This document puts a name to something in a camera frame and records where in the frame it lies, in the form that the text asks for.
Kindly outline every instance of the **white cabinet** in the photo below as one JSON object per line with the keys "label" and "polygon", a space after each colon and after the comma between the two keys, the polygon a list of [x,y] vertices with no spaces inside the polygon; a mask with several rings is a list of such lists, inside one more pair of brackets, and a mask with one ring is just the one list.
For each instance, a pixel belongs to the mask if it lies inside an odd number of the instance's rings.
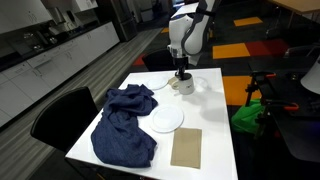
{"label": "white cabinet", "polygon": [[7,77],[33,101],[39,100],[51,90],[41,78],[41,74],[36,69],[31,68],[27,62],[6,70],[4,75],[14,73],[16,74],[15,77]]}
{"label": "white cabinet", "polygon": [[11,117],[8,114],[0,110],[0,127],[7,123],[10,119]]}
{"label": "white cabinet", "polygon": [[91,40],[98,56],[106,52],[110,47],[110,37],[104,26],[100,26],[90,32]]}
{"label": "white cabinet", "polygon": [[96,7],[98,7],[96,0],[72,0],[72,11],[74,13]]}
{"label": "white cabinet", "polygon": [[88,61],[88,58],[82,53],[79,46],[72,47],[68,50],[68,52],[70,54],[71,60],[76,65],[78,70],[82,69],[90,63]]}
{"label": "white cabinet", "polygon": [[0,11],[16,29],[52,19],[40,0],[0,0],[0,3]]}
{"label": "white cabinet", "polygon": [[34,68],[34,72],[41,77],[51,89],[57,87],[65,80],[65,77],[51,61],[47,53],[42,53],[29,59],[28,63]]}
{"label": "white cabinet", "polygon": [[15,117],[28,108],[33,101],[11,81],[0,84],[0,109]]}
{"label": "white cabinet", "polygon": [[88,61],[93,61],[119,42],[112,22],[100,26],[76,39]]}
{"label": "white cabinet", "polygon": [[65,79],[74,75],[79,67],[72,60],[73,54],[69,51],[64,51],[59,55],[52,57],[52,62],[56,65],[57,69],[63,74]]}
{"label": "white cabinet", "polygon": [[93,61],[98,57],[95,47],[93,46],[93,40],[91,40],[90,32],[79,36],[76,41],[81,51],[84,53],[89,62]]}
{"label": "white cabinet", "polygon": [[117,34],[116,29],[114,28],[112,22],[109,22],[108,24],[104,25],[104,28],[106,29],[107,36],[109,36],[110,42],[108,44],[109,44],[110,48],[120,42],[118,34]]}
{"label": "white cabinet", "polygon": [[0,84],[4,83],[6,81],[8,81],[8,78],[5,77],[2,73],[0,73]]}

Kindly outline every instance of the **blue cloth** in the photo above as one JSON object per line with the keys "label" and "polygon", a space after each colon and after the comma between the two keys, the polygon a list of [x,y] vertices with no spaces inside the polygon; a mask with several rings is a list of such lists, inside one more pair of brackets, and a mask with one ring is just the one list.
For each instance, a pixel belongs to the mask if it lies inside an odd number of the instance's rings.
{"label": "blue cloth", "polygon": [[91,134],[93,149],[104,163],[150,167],[156,141],[138,127],[137,116],[149,115],[158,105],[144,85],[109,89],[102,118]]}

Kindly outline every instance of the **office chair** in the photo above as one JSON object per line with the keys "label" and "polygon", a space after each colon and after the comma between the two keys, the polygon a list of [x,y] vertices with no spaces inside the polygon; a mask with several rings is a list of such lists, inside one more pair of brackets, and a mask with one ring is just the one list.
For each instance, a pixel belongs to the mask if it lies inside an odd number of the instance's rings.
{"label": "office chair", "polygon": [[30,134],[35,139],[67,153],[98,112],[89,88],[80,87],[49,103],[35,119]]}
{"label": "office chair", "polygon": [[142,61],[149,71],[177,70],[168,49],[157,49],[145,54]]}

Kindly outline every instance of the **white plate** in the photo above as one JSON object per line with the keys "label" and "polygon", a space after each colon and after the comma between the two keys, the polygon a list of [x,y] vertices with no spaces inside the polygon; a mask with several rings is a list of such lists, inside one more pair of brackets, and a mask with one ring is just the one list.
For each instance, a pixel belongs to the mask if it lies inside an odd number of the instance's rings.
{"label": "white plate", "polygon": [[182,110],[173,105],[159,105],[150,114],[150,127],[156,132],[174,131],[183,122]]}
{"label": "white plate", "polygon": [[162,77],[162,76],[155,76],[150,78],[146,82],[146,86],[150,90],[158,90],[163,87],[165,87],[168,84],[168,79]]}

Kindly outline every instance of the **green object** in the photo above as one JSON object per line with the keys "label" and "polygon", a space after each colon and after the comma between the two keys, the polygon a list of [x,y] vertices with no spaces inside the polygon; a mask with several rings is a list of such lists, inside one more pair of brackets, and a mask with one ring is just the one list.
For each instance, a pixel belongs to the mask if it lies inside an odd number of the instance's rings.
{"label": "green object", "polygon": [[260,99],[250,100],[249,106],[241,106],[240,109],[231,118],[232,129],[237,132],[247,132],[255,134],[258,124],[255,119],[258,114],[264,110]]}

